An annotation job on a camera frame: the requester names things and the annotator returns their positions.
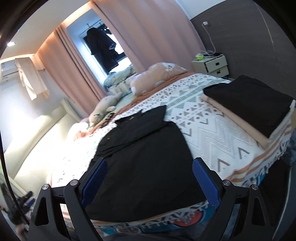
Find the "black shirt with yellow trim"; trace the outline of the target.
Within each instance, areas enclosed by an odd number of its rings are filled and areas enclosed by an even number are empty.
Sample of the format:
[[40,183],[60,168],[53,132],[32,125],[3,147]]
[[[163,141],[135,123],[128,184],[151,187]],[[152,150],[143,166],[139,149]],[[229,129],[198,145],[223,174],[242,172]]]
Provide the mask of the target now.
[[130,222],[205,201],[192,170],[193,157],[166,107],[139,111],[116,121],[98,144],[108,172],[86,207],[93,220]]

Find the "white patterned bed blanket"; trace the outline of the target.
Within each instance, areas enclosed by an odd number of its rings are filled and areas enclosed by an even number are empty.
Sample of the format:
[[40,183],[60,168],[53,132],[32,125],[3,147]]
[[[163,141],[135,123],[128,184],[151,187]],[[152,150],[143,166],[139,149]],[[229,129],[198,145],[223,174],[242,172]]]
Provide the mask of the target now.
[[99,142],[117,127],[118,119],[165,105],[165,120],[178,126],[193,157],[202,158],[210,169],[234,184],[244,187],[261,184],[271,166],[289,146],[292,124],[287,121],[278,136],[271,140],[271,145],[263,148],[229,117],[200,99],[205,87],[221,82],[221,78],[205,74],[180,79],[116,116],[90,136],[66,141],[57,158],[57,166],[48,177],[49,183],[58,187],[73,178],[80,178],[94,157]]

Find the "folded beige garment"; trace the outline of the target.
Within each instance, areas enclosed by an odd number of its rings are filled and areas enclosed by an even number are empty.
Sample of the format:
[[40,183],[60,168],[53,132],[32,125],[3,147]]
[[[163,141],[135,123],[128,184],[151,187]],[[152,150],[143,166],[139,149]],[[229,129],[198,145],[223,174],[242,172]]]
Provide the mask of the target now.
[[234,121],[238,126],[245,130],[252,138],[254,138],[263,148],[268,148],[271,145],[270,140],[264,136],[261,132],[255,129],[251,124],[247,121],[243,120],[241,117],[230,111],[229,109],[225,108],[222,104],[219,104],[214,99],[202,94],[200,96],[202,101],[208,102],[227,117],[229,117],[232,121]]

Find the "white pillow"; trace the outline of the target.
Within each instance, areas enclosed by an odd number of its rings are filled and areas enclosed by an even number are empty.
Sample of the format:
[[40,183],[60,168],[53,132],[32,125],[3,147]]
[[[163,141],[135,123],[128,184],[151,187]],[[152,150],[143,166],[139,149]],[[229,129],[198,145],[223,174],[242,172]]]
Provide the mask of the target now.
[[90,122],[89,118],[84,118],[79,123],[75,123],[73,126],[71,126],[66,141],[75,141],[79,138],[85,137],[86,133],[90,131]]

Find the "upholstered headboard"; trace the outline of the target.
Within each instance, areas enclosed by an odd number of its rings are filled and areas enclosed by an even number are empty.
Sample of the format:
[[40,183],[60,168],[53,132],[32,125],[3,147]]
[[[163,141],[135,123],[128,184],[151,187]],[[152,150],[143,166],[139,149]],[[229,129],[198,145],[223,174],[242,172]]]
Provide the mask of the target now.
[[41,115],[13,139],[4,153],[6,169],[15,178],[23,162],[37,143],[51,130],[56,130],[52,143],[65,140],[70,128],[81,121],[67,99],[62,99],[51,113]]

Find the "folded black garment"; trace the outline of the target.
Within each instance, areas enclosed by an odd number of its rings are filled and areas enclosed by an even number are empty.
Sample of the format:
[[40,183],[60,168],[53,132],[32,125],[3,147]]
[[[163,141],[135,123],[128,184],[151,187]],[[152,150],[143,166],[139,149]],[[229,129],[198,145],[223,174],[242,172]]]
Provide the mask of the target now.
[[271,136],[287,116],[293,101],[291,96],[245,75],[240,75],[230,83],[206,87],[203,92],[266,138]]

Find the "beige plush toy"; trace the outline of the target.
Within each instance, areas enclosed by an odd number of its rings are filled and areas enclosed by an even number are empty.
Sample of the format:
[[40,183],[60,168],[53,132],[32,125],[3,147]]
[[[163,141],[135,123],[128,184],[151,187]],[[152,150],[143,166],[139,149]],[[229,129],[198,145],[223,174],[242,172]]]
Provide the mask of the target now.
[[109,95],[100,100],[89,116],[90,126],[98,124],[109,112],[114,111],[122,95],[123,93],[119,92],[116,95]]

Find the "beige hanging garment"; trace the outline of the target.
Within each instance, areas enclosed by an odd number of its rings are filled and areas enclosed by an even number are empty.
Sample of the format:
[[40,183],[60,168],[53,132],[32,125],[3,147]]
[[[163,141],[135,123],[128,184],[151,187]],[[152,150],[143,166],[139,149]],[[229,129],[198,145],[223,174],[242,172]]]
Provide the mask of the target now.
[[27,90],[31,100],[36,99],[39,94],[45,98],[49,97],[49,90],[31,58],[16,58],[15,65],[20,75],[22,86]]

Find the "pink curtain left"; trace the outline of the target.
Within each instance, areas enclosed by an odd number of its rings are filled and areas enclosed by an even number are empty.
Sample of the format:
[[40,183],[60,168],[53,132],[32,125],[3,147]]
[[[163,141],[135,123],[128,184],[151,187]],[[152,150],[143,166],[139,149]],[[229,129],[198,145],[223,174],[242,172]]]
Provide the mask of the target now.
[[91,114],[106,96],[64,24],[55,28],[37,55],[60,89],[85,113]]

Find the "pink curtain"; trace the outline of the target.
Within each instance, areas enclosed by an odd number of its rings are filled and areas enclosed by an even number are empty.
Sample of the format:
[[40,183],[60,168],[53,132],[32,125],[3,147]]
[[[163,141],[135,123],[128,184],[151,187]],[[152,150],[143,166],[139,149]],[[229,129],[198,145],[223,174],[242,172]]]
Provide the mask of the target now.
[[93,1],[138,73],[159,62],[192,71],[205,46],[176,1]]
[[85,113],[91,114],[106,96],[64,24],[55,28],[37,55],[60,89]]

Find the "white air conditioner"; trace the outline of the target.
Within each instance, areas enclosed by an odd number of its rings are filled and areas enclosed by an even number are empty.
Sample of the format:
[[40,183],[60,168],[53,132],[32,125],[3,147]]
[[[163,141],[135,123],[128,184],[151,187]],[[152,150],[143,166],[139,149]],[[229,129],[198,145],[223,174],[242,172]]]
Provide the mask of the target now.
[[13,56],[1,60],[1,83],[24,77],[25,71],[34,66],[32,55]]

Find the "light green crumpled quilt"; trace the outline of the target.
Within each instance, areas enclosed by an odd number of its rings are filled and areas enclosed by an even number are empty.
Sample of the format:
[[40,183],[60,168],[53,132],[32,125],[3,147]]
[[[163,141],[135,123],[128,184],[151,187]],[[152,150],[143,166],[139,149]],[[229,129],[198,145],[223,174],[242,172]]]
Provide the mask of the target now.
[[111,92],[113,88],[116,88],[120,83],[125,82],[125,80],[136,73],[133,65],[130,64],[124,70],[119,72],[111,72],[108,74],[106,80],[104,80],[104,86],[108,92]]

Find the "white bedside cabinet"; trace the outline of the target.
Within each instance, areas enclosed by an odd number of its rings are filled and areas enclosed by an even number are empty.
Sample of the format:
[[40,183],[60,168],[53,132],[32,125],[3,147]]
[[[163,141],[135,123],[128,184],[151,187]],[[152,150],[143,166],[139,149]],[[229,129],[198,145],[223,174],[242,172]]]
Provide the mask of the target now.
[[206,56],[201,60],[193,60],[192,66],[196,73],[202,73],[214,77],[226,77],[229,75],[228,63],[225,55]]

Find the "orange printed long pillow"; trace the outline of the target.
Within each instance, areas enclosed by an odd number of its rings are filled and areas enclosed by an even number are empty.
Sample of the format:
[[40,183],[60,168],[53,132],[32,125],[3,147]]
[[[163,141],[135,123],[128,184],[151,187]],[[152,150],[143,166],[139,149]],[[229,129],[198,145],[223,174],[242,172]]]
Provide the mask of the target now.
[[169,79],[187,72],[187,69],[177,64],[165,62],[156,63],[147,71],[133,77],[130,80],[130,88],[133,95],[139,97],[159,87]]

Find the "dark hanging garment at window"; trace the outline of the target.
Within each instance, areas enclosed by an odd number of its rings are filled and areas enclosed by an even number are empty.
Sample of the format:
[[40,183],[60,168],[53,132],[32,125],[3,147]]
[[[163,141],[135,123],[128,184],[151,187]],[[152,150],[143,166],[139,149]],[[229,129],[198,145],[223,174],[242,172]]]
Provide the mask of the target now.
[[114,42],[104,30],[90,28],[87,31],[87,42],[91,54],[94,55],[106,73],[118,66],[118,53]]

